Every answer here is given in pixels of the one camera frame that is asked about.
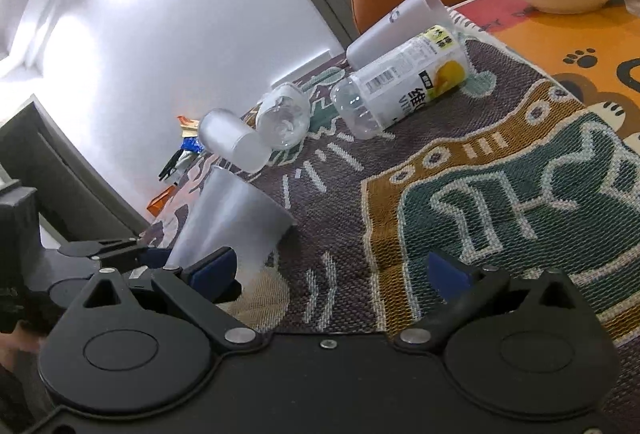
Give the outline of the person left hand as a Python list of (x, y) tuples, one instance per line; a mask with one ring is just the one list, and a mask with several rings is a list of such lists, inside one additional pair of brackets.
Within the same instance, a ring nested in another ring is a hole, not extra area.
[(1, 366), (11, 370), (21, 353), (37, 354), (44, 338), (19, 321), (11, 333), (0, 333)]

